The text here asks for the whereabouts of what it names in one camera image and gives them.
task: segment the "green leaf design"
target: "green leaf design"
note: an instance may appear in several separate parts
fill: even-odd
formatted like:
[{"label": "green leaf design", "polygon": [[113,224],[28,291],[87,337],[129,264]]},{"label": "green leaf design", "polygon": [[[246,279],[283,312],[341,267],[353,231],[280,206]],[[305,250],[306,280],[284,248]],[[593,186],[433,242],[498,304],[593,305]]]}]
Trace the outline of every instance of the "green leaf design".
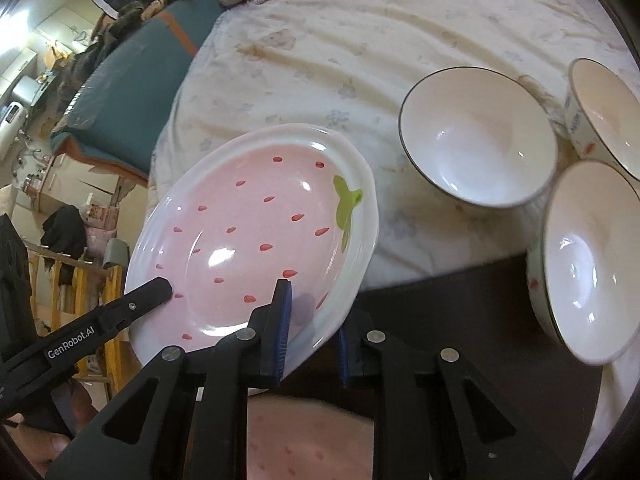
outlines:
[{"label": "green leaf design", "polygon": [[340,197],[338,208],[335,212],[335,223],[343,231],[342,252],[347,249],[349,236],[351,235],[351,214],[353,209],[362,202],[363,192],[361,189],[351,191],[346,181],[340,175],[334,176],[335,192]]}]

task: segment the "teal cushion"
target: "teal cushion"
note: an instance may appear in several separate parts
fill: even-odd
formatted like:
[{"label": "teal cushion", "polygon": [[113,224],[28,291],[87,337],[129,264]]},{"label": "teal cushion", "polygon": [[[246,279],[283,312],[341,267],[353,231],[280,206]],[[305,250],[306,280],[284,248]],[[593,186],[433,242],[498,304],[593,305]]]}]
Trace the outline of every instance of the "teal cushion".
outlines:
[{"label": "teal cushion", "polygon": [[[179,0],[166,11],[200,48],[223,9],[218,0]],[[152,18],[107,57],[76,94],[50,136],[54,152],[68,151],[71,142],[81,152],[71,152],[75,158],[95,159],[103,167],[146,178],[191,61],[167,23]]]}]

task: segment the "plate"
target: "plate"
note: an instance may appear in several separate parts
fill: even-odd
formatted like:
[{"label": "plate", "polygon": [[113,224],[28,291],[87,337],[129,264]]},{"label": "plate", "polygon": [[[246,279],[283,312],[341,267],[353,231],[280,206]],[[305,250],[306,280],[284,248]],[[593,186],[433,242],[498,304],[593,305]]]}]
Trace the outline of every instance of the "plate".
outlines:
[{"label": "plate", "polygon": [[213,346],[293,290],[285,375],[341,326],[378,236],[372,172],[340,133],[283,124],[244,134],[191,168],[149,217],[126,290],[162,276],[173,298],[137,320],[146,364],[162,348]]}]

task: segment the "red seed dot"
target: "red seed dot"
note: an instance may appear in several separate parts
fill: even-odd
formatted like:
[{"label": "red seed dot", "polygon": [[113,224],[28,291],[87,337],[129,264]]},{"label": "red seed dot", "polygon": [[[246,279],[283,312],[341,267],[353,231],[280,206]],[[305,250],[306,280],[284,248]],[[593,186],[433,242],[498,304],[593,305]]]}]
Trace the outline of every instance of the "red seed dot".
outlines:
[{"label": "red seed dot", "polygon": [[329,295],[329,293],[326,293],[326,294],[322,297],[322,300],[320,300],[320,301],[319,301],[319,303],[316,305],[316,310],[322,306],[322,304],[324,303],[324,300],[326,300],[326,297],[327,297],[328,295]]}]

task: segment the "bowl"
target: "bowl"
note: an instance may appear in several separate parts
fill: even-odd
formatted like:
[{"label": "bowl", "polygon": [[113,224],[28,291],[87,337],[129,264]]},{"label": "bowl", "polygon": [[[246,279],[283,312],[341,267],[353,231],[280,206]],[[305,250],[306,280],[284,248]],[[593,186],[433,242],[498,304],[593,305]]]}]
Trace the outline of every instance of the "bowl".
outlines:
[{"label": "bowl", "polygon": [[143,228],[126,290],[156,276],[173,298],[130,329],[143,364],[162,348],[215,345],[292,283],[285,374],[341,326],[378,236],[372,172],[341,134],[283,124],[207,155]]},{"label": "bowl", "polygon": [[609,164],[640,190],[640,103],[622,79],[594,60],[576,59],[564,108],[580,158]]},{"label": "bowl", "polygon": [[422,79],[404,98],[399,131],[415,168],[476,208],[524,204],[556,169],[545,111],[514,80],[484,68],[448,68]]},{"label": "bowl", "polygon": [[580,161],[554,187],[529,250],[529,296],[546,334],[590,365],[611,362],[640,323],[640,200],[613,168]]}]

